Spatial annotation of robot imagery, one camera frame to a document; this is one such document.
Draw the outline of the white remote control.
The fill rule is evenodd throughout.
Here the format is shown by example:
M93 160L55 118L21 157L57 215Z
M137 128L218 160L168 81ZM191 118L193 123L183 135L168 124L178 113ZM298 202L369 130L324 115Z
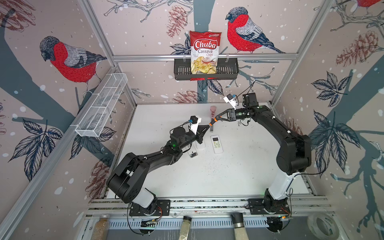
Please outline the white remote control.
M204 141L204 137L199 136L196 140L196 148L197 150L204 150L206 148L206 143Z
M224 152L219 136L211 136L213 150L215 154L222 154Z

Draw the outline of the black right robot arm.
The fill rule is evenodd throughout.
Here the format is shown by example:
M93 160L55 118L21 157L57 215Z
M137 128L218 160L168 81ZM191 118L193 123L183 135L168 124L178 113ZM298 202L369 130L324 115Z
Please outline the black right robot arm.
M210 126L218 121L235 122L252 119L268 130L280 145L276 157L280 172L272 185L266 189L263 200L267 212L276 212L287 203L295 177L312 164L311 139L307 135L291 131L269 107L260 106L255 93L243 95L243 107L240 109L236 108L236 100L232 95L226 96L226 102L233 107L212 118Z

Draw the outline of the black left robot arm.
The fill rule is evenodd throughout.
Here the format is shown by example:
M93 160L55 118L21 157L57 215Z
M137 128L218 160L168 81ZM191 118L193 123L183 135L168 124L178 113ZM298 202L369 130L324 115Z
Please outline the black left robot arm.
M157 197L145 189L143 184L148 173L176 163L194 142L203 143L210 125L197 126L196 131L176 127L170 134L170 140L160 151L147 154L126 154L106 181L107 187L125 204L135 203L145 209L156 205Z

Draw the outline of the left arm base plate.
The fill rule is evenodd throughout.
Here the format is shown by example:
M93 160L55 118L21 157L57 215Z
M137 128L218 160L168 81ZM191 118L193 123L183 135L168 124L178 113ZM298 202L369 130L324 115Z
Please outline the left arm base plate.
M160 217L169 216L171 208L170 200L155 199L147 208L143 208L139 204L133 203L130 207L130 217Z

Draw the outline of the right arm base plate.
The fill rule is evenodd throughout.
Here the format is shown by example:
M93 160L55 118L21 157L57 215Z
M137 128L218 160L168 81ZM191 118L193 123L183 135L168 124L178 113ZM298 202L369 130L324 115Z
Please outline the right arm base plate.
M287 198L274 200L270 197L264 199L248 199L246 209L250 210L251 215L290 215Z

